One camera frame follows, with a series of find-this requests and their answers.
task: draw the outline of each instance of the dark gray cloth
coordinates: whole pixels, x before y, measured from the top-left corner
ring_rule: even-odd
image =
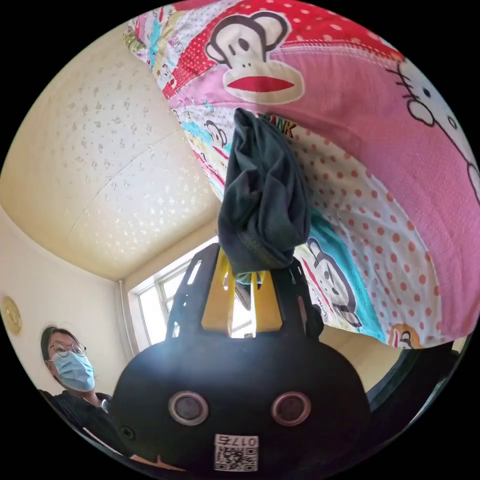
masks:
[[[288,267],[310,232],[308,190],[287,138],[237,108],[218,241],[242,283],[249,273]]]

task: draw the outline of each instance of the black hair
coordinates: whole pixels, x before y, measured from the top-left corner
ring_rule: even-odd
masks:
[[[56,333],[68,335],[73,338],[74,342],[79,343],[79,341],[77,340],[77,337],[70,331],[66,330],[65,328],[58,328],[55,325],[46,326],[41,332],[41,337],[40,337],[41,356],[43,357],[43,360],[45,362],[50,360],[50,357],[49,357],[50,338],[52,338],[52,335]],[[61,382],[57,377],[53,377],[53,378],[61,385]]]

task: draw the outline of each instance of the window frame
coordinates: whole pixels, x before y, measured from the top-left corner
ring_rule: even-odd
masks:
[[[175,294],[171,297],[167,297],[167,295],[165,294],[164,284],[166,282],[170,281],[170,280],[173,280],[175,277],[177,277],[181,274],[184,274],[187,271],[187,269],[188,269],[190,263],[192,262],[192,260],[193,260],[193,258],[190,258],[186,262],[182,263],[181,265],[177,266],[173,270],[169,271],[168,273],[166,273],[162,277],[156,279],[153,283],[149,284],[148,286],[146,286],[145,288],[143,288],[142,290],[140,290],[139,292],[136,293],[136,298],[137,298],[137,301],[138,301],[138,305],[140,307],[141,318],[143,320],[143,325],[145,326],[145,331],[146,331],[147,337],[148,337],[148,343],[150,345],[152,345],[152,341],[150,339],[150,335],[149,335],[149,332],[148,332],[147,323],[145,322],[144,311],[142,309],[142,302],[140,300],[140,296],[142,294],[144,294],[145,292],[147,292],[148,290],[151,290],[152,288],[155,288],[156,293],[158,295],[158,300],[160,302],[160,308],[161,308],[161,311],[163,313],[163,317],[165,319],[165,327],[167,327],[168,321],[169,321],[169,316],[170,316],[168,303],[171,300],[174,299]],[[241,301],[238,298],[236,292],[235,292],[235,301],[241,303]],[[252,319],[250,319],[250,322],[244,322],[244,323],[238,325],[236,328],[232,329],[231,333],[234,334],[235,332],[237,332],[239,330],[242,330],[242,329],[248,327],[251,324],[252,324]]]

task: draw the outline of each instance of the red polka dot pattern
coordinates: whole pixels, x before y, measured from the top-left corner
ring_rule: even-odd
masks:
[[[338,146],[331,142],[325,147],[324,139],[316,139],[314,132],[308,137],[309,153],[303,153],[302,142],[306,138],[305,133],[300,133],[298,146],[292,148],[300,153],[298,162],[304,165],[312,192],[320,203],[319,213],[331,222],[334,230],[337,228],[335,231],[347,247],[350,260],[361,273],[383,332],[387,329],[380,313],[421,332],[420,339],[425,342],[432,333],[431,325],[441,318],[441,310],[440,300],[433,300],[436,292],[436,298],[440,299],[440,289],[436,289],[438,280],[420,234],[394,196],[373,175],[368,177],[365,167],[355,157],[346,160]],[[310,145],[317,146],[317,153],[312,153]],[[336,161],[321,163],[320,158]],[[323,280],[320,272],[315,276],[320,285]],[[431,310],[429,317],[425,314],[427,308]]]

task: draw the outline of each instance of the qr code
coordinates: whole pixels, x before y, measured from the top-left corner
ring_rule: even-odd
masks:
[[[215,470],[254,472],[258,469],[258,448],[217,445]]]

